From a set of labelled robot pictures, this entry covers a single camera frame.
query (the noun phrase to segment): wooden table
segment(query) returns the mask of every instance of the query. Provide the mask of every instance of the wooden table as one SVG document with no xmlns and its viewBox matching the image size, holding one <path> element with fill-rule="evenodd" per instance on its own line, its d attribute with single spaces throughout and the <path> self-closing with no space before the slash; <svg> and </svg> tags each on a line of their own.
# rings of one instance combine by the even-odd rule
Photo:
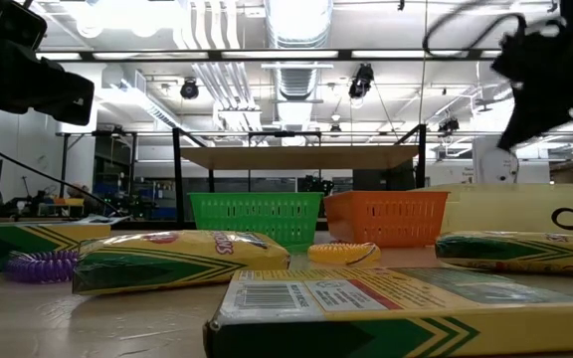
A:
<svg viewBox="0 0 573 358">
<path fill-rule="evenodd" d="M 324 235 L 318 234 L 318 240 Z M 382 266 L 434 267 L 431 249 L 386 250 Z M 296 256 L 291 267 L 310 267 Z M 510 275 L 519 282 L 573 295 L 573 277 Z M 70 285 L 28 285 L 0 274 L 0 357 L 204 357 L 202 325 L 225 284 L 88 297 Z M 573 353 L 541 357 L 573 357 Z"/>
</svg>

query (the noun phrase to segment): orange basket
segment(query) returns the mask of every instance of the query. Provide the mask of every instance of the orange basket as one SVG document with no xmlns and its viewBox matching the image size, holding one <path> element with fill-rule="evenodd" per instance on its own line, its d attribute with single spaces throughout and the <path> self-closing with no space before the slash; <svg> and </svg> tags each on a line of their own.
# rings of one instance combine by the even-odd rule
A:
<svg viewBox="0 0 573 358">
<path fill-rule="evenodd" d="M 352 191 L 324 198 L 330 235 L 347 243 L 413 248 L 435 243 L 448 192 Z"/>
</svg>

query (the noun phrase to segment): wooden board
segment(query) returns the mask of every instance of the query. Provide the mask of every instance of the wooden board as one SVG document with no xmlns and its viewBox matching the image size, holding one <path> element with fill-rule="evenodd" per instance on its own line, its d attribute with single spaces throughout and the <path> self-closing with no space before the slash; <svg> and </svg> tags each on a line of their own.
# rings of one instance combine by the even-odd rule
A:
<svg viewBox="0 0 573 358">
<path fill-rule="evenodd" d="M 183 148 L 181 155 L 207 169 L 389 169 L 419 153 L 416 145 L 372 147 Z"/>
</svg>

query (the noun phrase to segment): green basket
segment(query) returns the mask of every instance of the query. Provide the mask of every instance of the green basket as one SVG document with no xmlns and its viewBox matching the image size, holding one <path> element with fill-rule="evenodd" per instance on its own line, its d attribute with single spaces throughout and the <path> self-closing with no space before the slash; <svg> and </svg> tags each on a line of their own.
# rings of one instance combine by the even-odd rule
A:
<svg viewBox="0 0 573 358">
<path fill-rule="evenodd" d="M 189 194 L 199 230 L 266 234 L 292 253 L 313 244 L 322 193 Z"/>
</svg>

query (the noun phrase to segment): coil keychain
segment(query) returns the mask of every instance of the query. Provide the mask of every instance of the coil keychain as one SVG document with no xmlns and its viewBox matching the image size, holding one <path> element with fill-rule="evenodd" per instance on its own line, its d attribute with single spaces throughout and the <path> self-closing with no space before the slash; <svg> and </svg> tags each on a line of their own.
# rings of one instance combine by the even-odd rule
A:
<svg viewBox="0 0 573 358">
<path fill-rule="evenodd" d="M 321 264 L 355 265 L 378 261 L 381 256 L 375 244 L 321 244 L 308 248 L 308 259 Z"/>
<path fill-rule="evenodd" d="M 72 280 L 77 264 L 76 251 L 11 253 L 4 266 L 6 278 L 26 283 L 55 283 Z"/>
</svg>

